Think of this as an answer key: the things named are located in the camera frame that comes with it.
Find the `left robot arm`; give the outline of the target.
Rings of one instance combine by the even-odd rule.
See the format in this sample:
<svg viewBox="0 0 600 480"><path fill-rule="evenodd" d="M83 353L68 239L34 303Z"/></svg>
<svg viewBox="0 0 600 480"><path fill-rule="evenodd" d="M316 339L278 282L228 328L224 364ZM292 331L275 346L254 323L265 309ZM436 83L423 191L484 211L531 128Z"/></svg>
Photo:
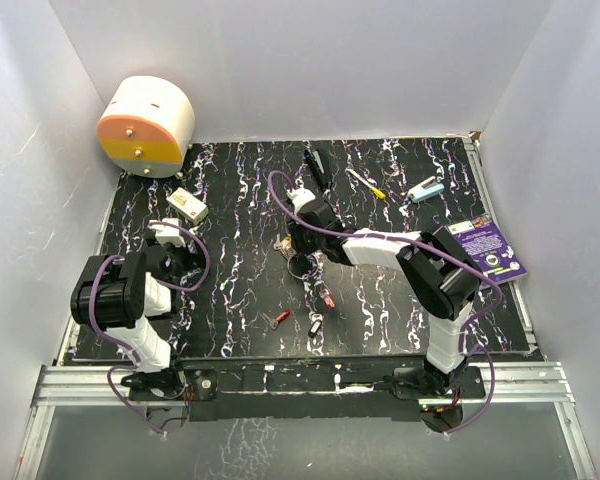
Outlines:
<svg viewBox="0 0 600 480"><path fill-rule="evenodd" d="M151 385L162 397L177 398L187 376L172 365L171 346L151 322L176 313L170 286L205 267L199 246L160 244L153 235L124 257L91 256L70 297L72 318L120 347L139 372L153 374Z"/></svg>

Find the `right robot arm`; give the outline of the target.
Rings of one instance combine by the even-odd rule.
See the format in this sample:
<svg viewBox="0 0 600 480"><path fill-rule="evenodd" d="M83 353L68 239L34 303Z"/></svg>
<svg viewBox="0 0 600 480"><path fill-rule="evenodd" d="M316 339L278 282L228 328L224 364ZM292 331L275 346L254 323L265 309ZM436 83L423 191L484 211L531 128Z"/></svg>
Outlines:
<svg viewBox="0 0 600 480"><path fill-rule="evenodd" d="M402 272L421 306L429 313L426 352L427 388L446 397L458 389L466 365L461 332L473 309L481 280L452 263L476 269L453 237L435 233L387 234L343 226L323 199L296 199L287 204L297 220L288 222L293 247L303 254L321 252L347 266L380 266Z"/></svg>

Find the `metal keyring with keys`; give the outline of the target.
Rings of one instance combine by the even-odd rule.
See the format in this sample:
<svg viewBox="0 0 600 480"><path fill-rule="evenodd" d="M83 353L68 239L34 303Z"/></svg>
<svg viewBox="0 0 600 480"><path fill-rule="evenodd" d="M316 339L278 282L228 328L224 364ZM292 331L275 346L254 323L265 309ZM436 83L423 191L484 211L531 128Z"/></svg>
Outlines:
<svg viewBox="0 0 600 480"><path fill-rule="evenodd" d="M277 235L273 248L283 257L287 270L293 278L306 281L316 274L318 265L315 258L298 253L292 245L290 236Z"/></svg>

